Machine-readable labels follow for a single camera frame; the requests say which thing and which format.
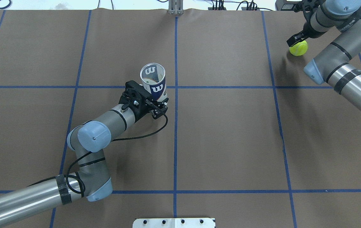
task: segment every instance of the white and blue can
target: white and blue can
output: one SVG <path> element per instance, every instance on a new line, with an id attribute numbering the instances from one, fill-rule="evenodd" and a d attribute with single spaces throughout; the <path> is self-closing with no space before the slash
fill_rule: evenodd
<path id="1" fill-rule="evenodd" d="M 148 63 L 140 72 L 144 89 L 152 94 L 156 101 L 163 101 L 168 97 L 166 93 L 165 69 L 158 63 Z"/>

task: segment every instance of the robotic arm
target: robotic arm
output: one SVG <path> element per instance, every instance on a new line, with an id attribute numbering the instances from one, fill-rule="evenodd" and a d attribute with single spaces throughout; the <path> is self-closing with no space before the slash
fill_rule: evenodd
<path id="1" fill-rule="evenodd" d="M 361 71 L 348 63 L 361 52 L 361 0 L 304 0 L 300 6 L 307 22 L 287 44 L 291 47 L 318 38 L 335 26 L 342 34 L 308 63 L 304 72 L 317 84 L 328 83 L 361 110 Z"/>
<path id="2" fill-rule="evenodd" d="M 111 195 L 113 188 L 103 149 L 112 141 L 154 134 L 114 140 L 149 112 L 154 119 L 165 116 L 167 124 L 165 113 L 168 100 L 155 101 L 141 85 L 135 81 L 127 82 L 117 106 L 98 118 L 75 127 L 68 134 L 67 144 L 76 152 L 78 159 L 73 164 L 78 162 L 79 171 L 51 177 L 0 196 L 0 227 L 56 206 L 69 204 L 84 196 L 92 202 Z"/>

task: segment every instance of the tennis ball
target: tennis ball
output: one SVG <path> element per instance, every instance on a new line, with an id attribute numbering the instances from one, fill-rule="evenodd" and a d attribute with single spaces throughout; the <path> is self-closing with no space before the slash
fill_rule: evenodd
<path id="1" fill-rule="evenodd" d="M 293 56 L 302 56 L 307 52 L 307 50 L 308 50 L 308 44 L 306 41 L 296 43 L 295 45 L 289 48 L 289 51 Z"/>

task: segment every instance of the white bracket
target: white bracket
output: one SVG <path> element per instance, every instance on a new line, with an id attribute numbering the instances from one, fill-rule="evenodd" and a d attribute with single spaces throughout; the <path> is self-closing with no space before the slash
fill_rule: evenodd
<path id="1" fill-rule="evenodd" d="M 169 0 L 169 14 L 182 15 L 183 14 L 183 0 Z"/>
<path id="2" fill-rule="evenodd" d="M 215 218 L 136 219 L 133 228 L 215 228 Z"/>

